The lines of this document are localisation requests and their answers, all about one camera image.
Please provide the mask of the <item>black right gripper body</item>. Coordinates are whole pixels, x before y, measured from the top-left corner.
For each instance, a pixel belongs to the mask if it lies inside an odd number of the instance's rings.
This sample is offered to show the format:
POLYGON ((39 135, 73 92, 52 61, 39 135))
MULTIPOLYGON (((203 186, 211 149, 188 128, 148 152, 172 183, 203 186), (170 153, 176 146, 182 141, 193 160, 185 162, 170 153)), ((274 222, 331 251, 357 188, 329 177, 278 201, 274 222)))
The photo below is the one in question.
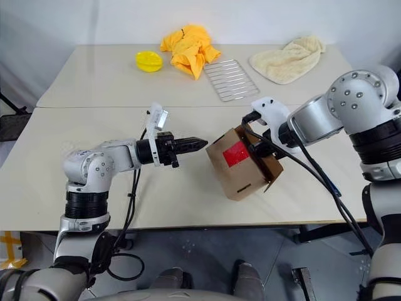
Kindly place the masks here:
POLYGON ((266 158, 268 156, 273 156, 275 159, 279 159, 279 153, 277 150, 261 139, 251 142, 249 149, 257 157, 266 158))

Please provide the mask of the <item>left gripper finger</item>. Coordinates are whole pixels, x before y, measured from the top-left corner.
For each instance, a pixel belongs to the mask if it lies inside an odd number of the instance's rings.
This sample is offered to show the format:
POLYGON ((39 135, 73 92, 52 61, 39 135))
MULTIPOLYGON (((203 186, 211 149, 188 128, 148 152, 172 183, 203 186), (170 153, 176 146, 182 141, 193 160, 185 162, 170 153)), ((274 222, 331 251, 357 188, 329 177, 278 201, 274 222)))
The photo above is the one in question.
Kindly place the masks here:
POLYGON ((178 148, 203 148, 208 144, 208 141, 198 137, 186 137, 175 139, 175 144, 178 148))
POLYGON ((176 147, 176 154, 177 155, 181 155, 181 154, 188 154, 188 153, 192 153, 192 152, 197 152, 199 150, 201 150, 202 148, 204 148, 204 145, 178 145, 176 147))

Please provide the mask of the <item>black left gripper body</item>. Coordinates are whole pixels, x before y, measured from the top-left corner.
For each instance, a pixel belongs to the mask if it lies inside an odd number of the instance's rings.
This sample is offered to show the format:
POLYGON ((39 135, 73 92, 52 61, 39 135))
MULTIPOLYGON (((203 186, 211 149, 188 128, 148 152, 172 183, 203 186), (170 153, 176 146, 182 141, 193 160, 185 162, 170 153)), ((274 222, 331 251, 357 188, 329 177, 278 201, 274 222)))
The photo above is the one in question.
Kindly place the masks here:
POLYGON ((177 154, 180 140, 175 139, 171 132, 159 132, 155 142, 160 163, 173 168, 179 167, 177 154))

